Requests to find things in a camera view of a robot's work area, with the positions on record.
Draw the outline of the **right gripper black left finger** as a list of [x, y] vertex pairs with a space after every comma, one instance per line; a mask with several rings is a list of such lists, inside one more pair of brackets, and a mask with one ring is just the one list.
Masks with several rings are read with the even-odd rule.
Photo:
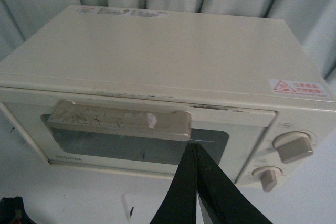
[[151, 223], [196, 223], [197, 162], [187, 144], [168, 192]]

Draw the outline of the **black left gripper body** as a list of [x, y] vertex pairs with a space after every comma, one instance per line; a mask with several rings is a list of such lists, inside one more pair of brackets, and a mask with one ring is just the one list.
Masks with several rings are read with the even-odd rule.
[[25, 211], [22, 197], [1, 199], [1, 223], [34, 223]]

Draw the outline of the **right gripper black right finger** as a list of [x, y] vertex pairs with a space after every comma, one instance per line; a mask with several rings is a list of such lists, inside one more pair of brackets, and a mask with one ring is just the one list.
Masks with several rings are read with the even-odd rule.
[[195, 145], [197, 189], [212, 223], [271, 223], [237, 189], [208, 152]]

